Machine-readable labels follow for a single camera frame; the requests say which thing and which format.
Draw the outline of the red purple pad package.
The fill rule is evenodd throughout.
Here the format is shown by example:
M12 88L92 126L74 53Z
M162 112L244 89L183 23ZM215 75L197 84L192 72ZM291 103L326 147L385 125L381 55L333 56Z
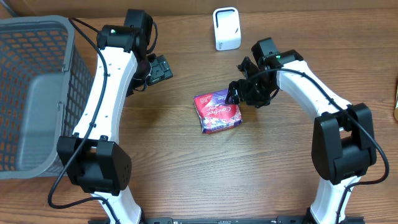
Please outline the red purple pad package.
M238 105L226 104L228 90L220 90L193 98L202 133L211 134L239 126L243 118Z

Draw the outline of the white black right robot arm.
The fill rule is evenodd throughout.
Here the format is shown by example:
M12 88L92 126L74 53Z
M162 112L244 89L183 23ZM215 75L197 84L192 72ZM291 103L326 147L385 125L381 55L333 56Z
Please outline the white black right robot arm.
M373 118L363 103L352 105L333 93L295 50L279 52L268 37L256 42L238 70L244 78L229 84L225 102L260 108L278 91L288 93L313 120L311 157L320 176L317 195L302 223L363 223L345 208L354 186L376 163Z

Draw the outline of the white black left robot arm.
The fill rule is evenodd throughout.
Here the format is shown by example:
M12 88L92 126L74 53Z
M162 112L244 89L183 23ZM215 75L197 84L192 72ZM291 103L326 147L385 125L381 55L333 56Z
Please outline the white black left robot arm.
M105 25L90 44L97 52L95 79L83 114L70 137L60 137L57 153L73 185L90 197L66 205L52 201L57 188L52 186L48 204L70 208L98 201L108 218L104 223L145 223L144 212L129 189L132 161L119 146L119 125L124 102L136 91L172 78L163 55L153 50L157 24L143 10L127 11L121 26Z

